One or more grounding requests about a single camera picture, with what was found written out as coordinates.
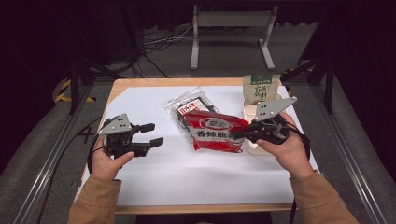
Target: person's right hand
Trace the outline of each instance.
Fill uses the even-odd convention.
[[[295,126],[291,116],[281,112],[280,116]],[[272,144],[262,139],[257,140],[257,145],[273,154],[279,164],[289,171],[292,178],[303,178],[314,173],[305,154],[303,140],[297,133],[289,131],[289,138],[281,145]]]

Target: plastic bag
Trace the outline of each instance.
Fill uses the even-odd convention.
[[[183,135],[192,142],[192,136],[187,127],[184,115],[193,110],[209,111],[219,113],[219,110],[207,98],[202,87],[197,87],[192,91],[185,92],[175,99],[168,102],[164,108],[172,116],[173,120],[178,123]]]

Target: silver metal bracket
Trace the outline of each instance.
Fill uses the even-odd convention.
[[[99,131],[99,135],[113,134],[113,133],[126,133],[132,130],[131,123],[126,114],[121,114],[115,117],[110,123]]]
[[[297,97],[295,96],[282,100],[258,102],[255,120],[262,121],[273,118],[295,102],[297,102]]]

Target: red snack bag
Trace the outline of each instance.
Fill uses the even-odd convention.
[[[207,148],[227,152],[242,152],[245,138],[230,133],[248,130],[248,122],[235,116],[206,111],[191,111],[184,115],[195,150]]]

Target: brown sleeve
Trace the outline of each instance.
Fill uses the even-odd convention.
[[[121,182],[88,178],[69,212],[69,223],[114,223]]]
[[[305,223],[358,223],[332,185],[318,172],[290,179]]]

